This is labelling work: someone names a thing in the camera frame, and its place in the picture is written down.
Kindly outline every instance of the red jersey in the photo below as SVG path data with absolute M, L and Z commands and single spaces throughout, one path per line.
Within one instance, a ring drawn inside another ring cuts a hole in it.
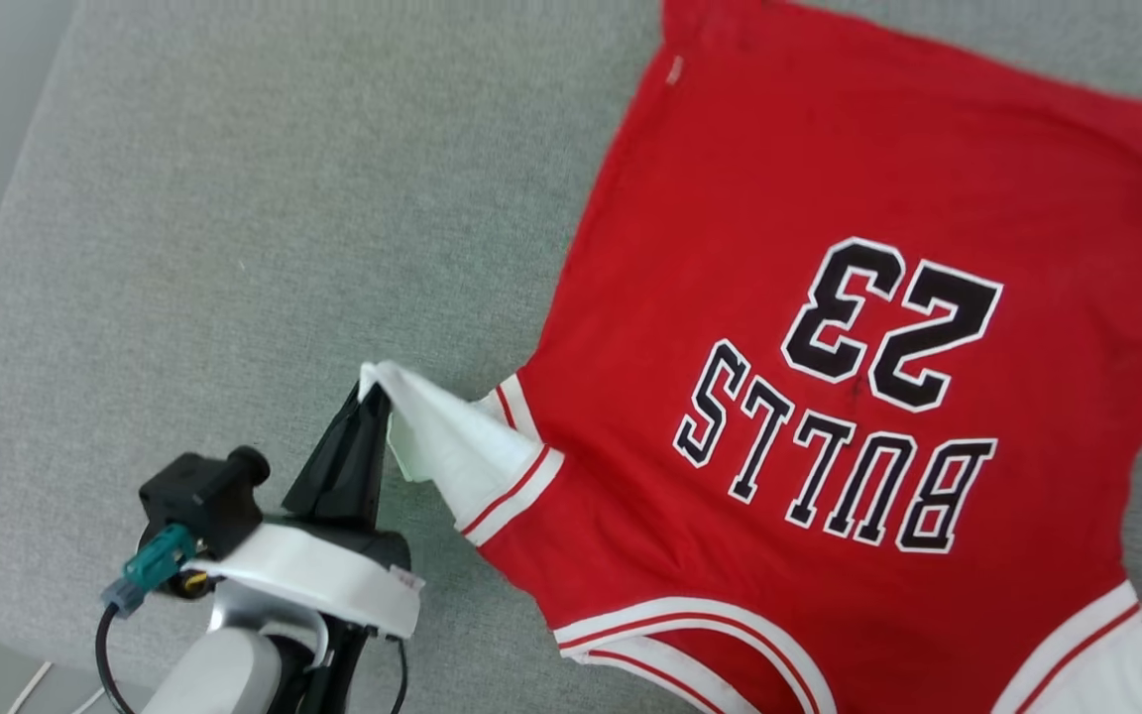
M 401 462 L 563 655 L 699 709 L 1142 711 L 1142 104 L 789 3 L 665 29 L 491 417 L 369 367 Z

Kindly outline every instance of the gray fabric surface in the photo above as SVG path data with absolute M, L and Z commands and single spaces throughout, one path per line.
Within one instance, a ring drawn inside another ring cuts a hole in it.
M 823 5 L 1142 94 L 1142 1 Z M 81 5 L 0 215 L 1 641 L 90 667 L 132 489 L 177 452 L 262 448 L 272 507 L 362 360 L 463 394 L 521 364 L 657 41 L 651 0 Z M 560 661 L 432 488 L 388 473 L 384 508 L 429 580 L 409 714 L 681 711 Z M 154 683 L 206 618 L 145 607 L 116 672 Z M 385 711 L 394 651 L 361 669 Z

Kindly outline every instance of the black cable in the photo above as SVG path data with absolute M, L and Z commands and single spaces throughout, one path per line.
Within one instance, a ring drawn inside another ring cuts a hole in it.
M 95 671 L 99 673 L 99 683 L 104 687 L 104 695 L 108 696 L 113 711 L 116 714 L 135 714 L 131 706 L 122 699 L 122 692 L 118 691 L 113 680 L 113 671 L 108 668 L 108 625 L 113 624 L 116 611 L 116 605 L 108 605 L 103 618 L 99 618 L 99 627 L 95 629 Z
M 403 641 L 397 641 L 400 647 L 400 668 L 403 669 L 403 676 L 400 681 L 400 695 L 394 698 L 394 708 L 391 709 L 391 714 L 400 714 L 400 709 L 403 709 L 403 697 L 408 696 L 409 692 L 409 656 L 407 651 L 403 651 Z

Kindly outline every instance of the red stripe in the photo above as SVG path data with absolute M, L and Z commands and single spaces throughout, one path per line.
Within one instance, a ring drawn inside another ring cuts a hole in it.
M 743 633 L 756 637 L 757 642 L 761 642 L 765 647 L 770 648 L 770 651 L 773 651 L 774 656 L 783 660 L 783 665 L 787 665 L 789 673 L 791 673 L 793 676 L 796 677 L 796 681 L 801 683 L 801 690 L 805 691 L 805 699 L 810 703 L 811 711 L 819 711 L 819 705 L 817 705 L 817 699 L 813 696 L 813 692 L 810 691 L 810 688 L 807 688 L 805 677 L 801 676 L 799 671 L 796 669 L 796 665 L 793 665 L 793 660 L 788 659 L 787 656 L 783 655 L 783 651 L 774 647 L 773 642 L 767 641 L 767 639 L 765 639 L 765 636 L 761 633 L 757 633 L 756 629 L 753 629 L 751 627 L 748 627 L 748 625 L 745 625 L 733 618 L 726 618 L 724 615 L 710 615 L 707 612 L 671 612 L 669 615 L 658 615 L 654 616 L 654 618 L 648 618 L 646 620 L 634 620 L 634 623 L 622 624 L 619 627 L 611 627 L 602 629 L 600 633 L 594 633 L 584 637 L 576 637 L 573 641 L 563 642 L 558 647 L 562 650 L 571 650 L 571 648 L 574 648 L 576 645 L 584 644 L 588 641 L 595 641 L 595 639 L 611 636 L 612 634 L 626 632 L 626 629 L 649 627 L 650 625 L 667 623 L 668 620 L 713 620 L 713 623 L 731 625 L 731 627 L 742 629 Z
M 505 410 L 505 420 L 508 422 L 508 428 L 516 430 L 517 426 L 514 425 L 514 412 L 508 410 L 508 399 L 505 399 L 505 390 L 501 387 L 496 387 L 496 396 L 499 398 L 499 407 Z
M 468 526 L 466 526 L 466 528 L 461 529 L 461 535 L 464 535 L 465 537 L 467 537 L 467 535 L 469 535 L 469 532 L 472 530 L 478 528 L 478 524 L 481 522 L 484 522 L 484 519 L 488 515 L 490 515 L 491 512 L 496 510 L 496 507 L 498 507 L 499 505 L 501 505 L 501 503 L 504 503 L 505 500 L 513 498 L 514 494 L 521 491 L 521 489 L 526 484 L 526 482 L 529 482 L 531 480 L 531 476 L 536 475 L 536 470 L 539 470 L 540 464 L 544 464 L 545 457 L 548 456 L 548 454 L 549 454 L 548 444 L 545 444 L 545 448 L 542 448 L 542 450 L 540 450 L 540 456 L 537 456 L 536 460 L 533 463 L 531 463 L 530 468 L 526 470 L 526 473 L 522 474 L 521 479 L 517 479 L 517 483 L 513 484 L 513 488 L 510 488 L 510 489 L 508 489 L 508 491 L 504 492 L 501 497 L 499 497 L 496 500 L 491 502 L 491 505 L 489 507 L 484 507 L 484 512 L 482 512 L 482 514 L 480 514 L 477 516 L 477 519 L 471 521 L 471 524 L 468 524 Z
M 687 683 L 679 681 L 678 679 L 671 676 L 669 673 L 666 673 L 662 669 L 658 669 L 657 667 L 651 667 L 651 665 L 646 665 L 644 664 L 644 661 L 638 661 L 633 659 L 632 657 L 625 657 L 622 655 L 616 655 L 614 651 L 589 650 L 589 655 L 594 657 L 602 657 L 602 659 L 619 659 L 620 661 L 627 661 L 627 664 L 630 664 L 634 667 L 637 667 L 638 669 L 648 671 L 648 673 L 654 674 L 654 676 L 666 682 L 670 682 L 673 687 L 679 688 L 679 690 L 684 691 L 685 695 L 692 696 L 694 699 L 698 699 L 699 701 L 702 703 L 703 706 L 707 706 L 708 709 L 715 711 L 716 714 L 725 714 L 724 709 L 721 709 L 719 706 L 716 706 L 716 704 L 711 704 L 711 701 L 708 701 L 706 696 L 699 695 L 699 692 L 694 691 L 694 688 L 690 687 Z
M 1104 625 L 1104 627 L 1095 629 L 1095 633 L 1093 633 L 1092 636 L 1084 639 L 1084 641 L 1080 642 L 1078 647 L 1075 647 L 1073 650 L 1069 650 L 1069 655 L 1065 655 L 1060 661 L 1056 661 L 1055 667 L 1051 668 L 1051 673 L 1047 673 L 1047 676 L 1043 677 L 1042 682 L 1038 682 L 1038 687 L 1034 688 L 1032 692 L 1029 692 L 1028 699 L 1026 699 L 1024 704 L 1020 705 L 1020 708 L 1016 709 L 1016 714 L 1024 714 L 1026 711 L 1029 711 L 1029 705 L 1032 705 L 1034 700 L 1038 699 L 1038 696 L 1042 695 L 1043 690 L 1046 690 L 1047 685 L 1049 685 L 1051 681 L 1055 679 L 1055 675 L 1059 674 L 1061 669 L 1069 665 L 1069 663 L 1072 661 L 1078 655 L 1081 655 L 1086 648 L 1095 644 L 1097 639 L 1113 632 L 1118 625 L 1125 623 L 1129 618 L 1133 618 L 1136 612 L 1139 612 L 1139 602 L 1131 605 L 1124 613 L 1116 616 L 1116 618 L 1113 618 L 1108 625 Z

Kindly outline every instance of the teal connector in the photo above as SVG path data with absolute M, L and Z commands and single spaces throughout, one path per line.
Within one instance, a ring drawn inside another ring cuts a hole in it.
M 135 557 L 122 565 L 122 577 L 142 592 L 153 592 L 174 575 L 186 561 L 196 556 L 196 538 L 183 526 L 167 526 L 150 539 Z

